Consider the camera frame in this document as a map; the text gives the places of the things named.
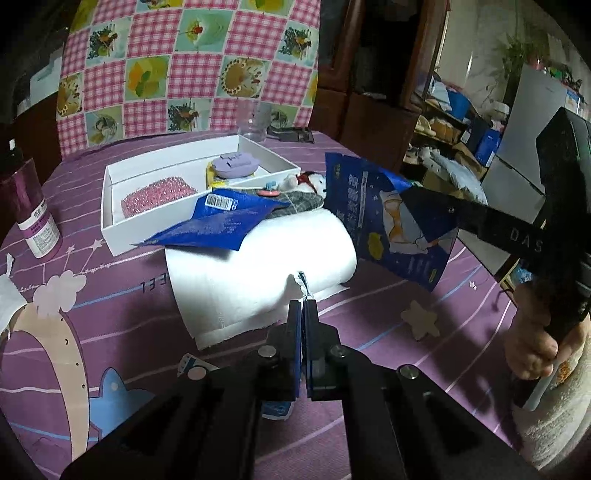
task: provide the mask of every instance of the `wooden cabinet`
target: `wooden cabinet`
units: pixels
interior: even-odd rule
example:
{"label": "wooden cabinet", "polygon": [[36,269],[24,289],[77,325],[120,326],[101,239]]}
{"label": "wooden cabinet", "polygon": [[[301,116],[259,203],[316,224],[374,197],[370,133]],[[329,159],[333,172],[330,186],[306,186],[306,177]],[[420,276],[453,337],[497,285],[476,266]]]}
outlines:
{"label": "wooden cabinet", "polygon": [[319,88],[308,125],[310,129],[325,133],[330,138],[338,138],[343,124],[346,101],[346,93]]}
{"label": "wooden cabinet", "polygon": [[340,142],[360,157],[398,172],[418,116],[353,93]]}
{"label": "wooden cabinet", "polygon": [[[417,0],[408,21],[399,21],[394,4],[385,9],[378,18],[375,4],[366,0],[322,2],[319,88],[310,128],[398,172],[433,74],[447,0]],[[353,59],[360,38],[366,37],[374,42],[378,65],[391,62],[375,76],[385,102],[356,93],[350,85]]]}

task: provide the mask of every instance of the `hand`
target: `hand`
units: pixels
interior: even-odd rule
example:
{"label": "hand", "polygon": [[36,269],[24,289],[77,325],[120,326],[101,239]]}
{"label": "hand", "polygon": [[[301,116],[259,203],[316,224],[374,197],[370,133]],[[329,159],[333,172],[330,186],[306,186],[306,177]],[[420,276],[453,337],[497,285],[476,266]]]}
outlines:
{"label": "hand", "polygon": [[536,380],[552,374],[555,360],[562,363],[584,344],[590,328],[589,316],[574,327],[560,346],[545,330],[550,324],[548,306],[536,296],[531,284],[515,289],[517,313],[505,337],[505,358],[522,380]]}

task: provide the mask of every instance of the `glass cup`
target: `glass cup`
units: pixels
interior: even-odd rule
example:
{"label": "glass cup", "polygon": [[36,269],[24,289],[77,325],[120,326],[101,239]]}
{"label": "glass cup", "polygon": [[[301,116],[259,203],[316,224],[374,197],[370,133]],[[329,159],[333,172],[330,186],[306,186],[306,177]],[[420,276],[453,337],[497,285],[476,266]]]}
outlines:
{"label": "glass cup", "polygon": [[259,100],[238,99],[236,125],[239,135],[254,142],[262,142],[267,137],[267,127],[271,125],[271,104]]}

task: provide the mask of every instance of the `bottle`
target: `bottle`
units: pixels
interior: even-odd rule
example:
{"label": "bottle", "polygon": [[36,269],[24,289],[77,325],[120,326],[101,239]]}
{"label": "bottle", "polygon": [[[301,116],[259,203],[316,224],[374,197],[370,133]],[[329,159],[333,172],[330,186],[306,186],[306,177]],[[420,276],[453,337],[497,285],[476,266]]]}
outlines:
{"label": "bottle", "polygon": [[60,231],[47,209],[33,159],[25,161],[14,140],[9,154],[0,160],[0,187],[33,255],[52,259],[61,247]]}

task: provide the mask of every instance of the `blue snack bag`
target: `blue snack bag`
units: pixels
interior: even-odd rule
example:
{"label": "blue snack bag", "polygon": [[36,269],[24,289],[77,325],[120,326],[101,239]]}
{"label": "blue snack bag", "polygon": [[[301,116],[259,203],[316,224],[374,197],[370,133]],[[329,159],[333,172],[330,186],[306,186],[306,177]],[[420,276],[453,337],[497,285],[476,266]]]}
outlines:
{"label": "blue snack bag", "polygon": [[153,235],[140,245],[240,250],[248,232],[275,208],[288,205],[266,197],[215,189],[197,200],[189,220]]}
{"label": "blue snack bag", "polygon": [[345,225],[357,256],[432,291],[457,237],[453,216],[415,219],[421,213],[410,212],[400,196],[412,182],[363,158],[326,153],[325,159],[324,206]]}

